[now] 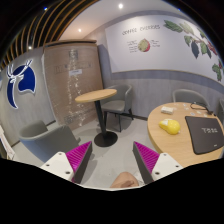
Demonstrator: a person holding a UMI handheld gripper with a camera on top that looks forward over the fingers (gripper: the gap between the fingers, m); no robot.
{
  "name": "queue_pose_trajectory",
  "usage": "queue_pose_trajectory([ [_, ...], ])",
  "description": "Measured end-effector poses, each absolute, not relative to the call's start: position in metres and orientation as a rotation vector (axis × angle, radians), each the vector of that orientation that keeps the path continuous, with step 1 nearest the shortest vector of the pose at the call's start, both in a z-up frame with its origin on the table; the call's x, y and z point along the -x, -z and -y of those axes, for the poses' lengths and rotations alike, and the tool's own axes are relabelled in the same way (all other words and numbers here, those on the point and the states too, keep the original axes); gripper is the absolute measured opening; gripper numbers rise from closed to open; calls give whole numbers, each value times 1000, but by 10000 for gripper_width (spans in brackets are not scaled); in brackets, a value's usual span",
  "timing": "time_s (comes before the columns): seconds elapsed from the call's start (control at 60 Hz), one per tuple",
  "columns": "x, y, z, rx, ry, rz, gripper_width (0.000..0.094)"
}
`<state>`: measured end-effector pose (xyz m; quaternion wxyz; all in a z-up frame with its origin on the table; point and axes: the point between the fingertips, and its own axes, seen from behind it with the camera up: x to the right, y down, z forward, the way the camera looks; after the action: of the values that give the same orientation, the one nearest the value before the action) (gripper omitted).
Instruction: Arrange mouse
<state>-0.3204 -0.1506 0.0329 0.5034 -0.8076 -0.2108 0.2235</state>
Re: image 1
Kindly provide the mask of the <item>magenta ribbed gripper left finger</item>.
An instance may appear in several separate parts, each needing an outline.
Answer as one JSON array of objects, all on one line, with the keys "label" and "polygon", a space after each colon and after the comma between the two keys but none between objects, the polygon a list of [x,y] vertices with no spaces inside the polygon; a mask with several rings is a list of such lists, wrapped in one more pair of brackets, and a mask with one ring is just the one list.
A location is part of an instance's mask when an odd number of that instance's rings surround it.
[{"label": "magenta ribbed gripper left finger", "polygon": [[86,142],[67,153],[57,152],[41,168],[73,183],[80,184],[92,153],[92,142]]}]

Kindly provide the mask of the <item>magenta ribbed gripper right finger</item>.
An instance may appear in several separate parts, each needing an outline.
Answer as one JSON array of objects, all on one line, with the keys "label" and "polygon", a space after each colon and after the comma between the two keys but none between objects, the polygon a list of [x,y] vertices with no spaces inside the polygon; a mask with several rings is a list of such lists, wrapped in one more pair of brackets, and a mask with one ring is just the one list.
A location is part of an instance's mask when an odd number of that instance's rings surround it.
[{"label": "magenta ribbed gripper right finger", "polygon": [[139,142],[133,143],[133,154],[145,184],[182,169],[182,166],[168,153],[159,154]]}]

